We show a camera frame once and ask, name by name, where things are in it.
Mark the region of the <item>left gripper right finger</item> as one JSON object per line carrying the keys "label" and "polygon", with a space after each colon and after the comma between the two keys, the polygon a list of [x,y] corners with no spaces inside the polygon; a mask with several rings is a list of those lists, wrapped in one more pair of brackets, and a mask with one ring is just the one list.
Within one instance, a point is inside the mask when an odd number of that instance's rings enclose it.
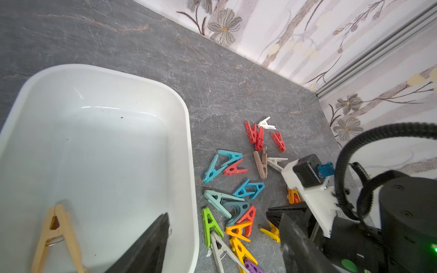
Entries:
{"label": "left gripper right finger", "polygon": [[313,241],[317,221],[303,201],[267,209],[266,217],[279,229],[281,251],[287,273],[337,273],[322,252],[324,239]]}

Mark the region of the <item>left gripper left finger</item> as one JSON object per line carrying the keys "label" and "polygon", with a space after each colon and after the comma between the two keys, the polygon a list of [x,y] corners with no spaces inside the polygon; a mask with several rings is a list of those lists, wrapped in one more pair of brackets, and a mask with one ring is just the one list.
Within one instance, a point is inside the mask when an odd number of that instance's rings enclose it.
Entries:
{"label": "left gripper left finger", "polygon": [[108,273],[162,272],[170,222],[161,214],[109,269]]}

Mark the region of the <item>tan clothespin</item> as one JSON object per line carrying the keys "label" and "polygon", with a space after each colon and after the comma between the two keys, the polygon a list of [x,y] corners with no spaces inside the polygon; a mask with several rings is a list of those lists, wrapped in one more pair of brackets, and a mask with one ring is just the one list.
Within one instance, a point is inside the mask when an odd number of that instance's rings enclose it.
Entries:
{"label": "tan clothespin", "polygon": [[42,232],[37,244],[34,259],[31,266],[32,273],[41,273],[46,260],[49,244],[54,240],[62,238],[70,253],[71,259],[78,273],[87,273],[83,266],[82,255],[77,241],[73,225],[64,205],[58,204],[50,208],[43,221]]}

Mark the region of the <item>white plastic storage box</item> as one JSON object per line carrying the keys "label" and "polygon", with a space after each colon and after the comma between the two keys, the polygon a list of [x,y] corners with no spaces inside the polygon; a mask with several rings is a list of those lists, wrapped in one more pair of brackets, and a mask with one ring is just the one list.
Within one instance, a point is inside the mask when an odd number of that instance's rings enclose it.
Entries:
{"label": "white plastic storage box", "polygon": [[1,130],[1,271],[31,270],[43,220],[69,213],[90,273],[103,273],[163,213],[163,271],[199,255],[187,106],[169,86],[84,64],[30,77]]}

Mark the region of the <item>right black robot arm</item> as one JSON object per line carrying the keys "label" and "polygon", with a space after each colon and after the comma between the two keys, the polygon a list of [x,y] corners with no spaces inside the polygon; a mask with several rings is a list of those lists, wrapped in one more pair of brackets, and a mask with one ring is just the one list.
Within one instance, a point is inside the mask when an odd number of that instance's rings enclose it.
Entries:
{"label": "right black robot arm", "polygon": [[437,182],[389,170],[370,178],[353,154],[389,138],[435,139],[435,124],[405,122],[370,129],[341,150],[335,217],[323,254],[351,273],[434,273],[437,270]]}

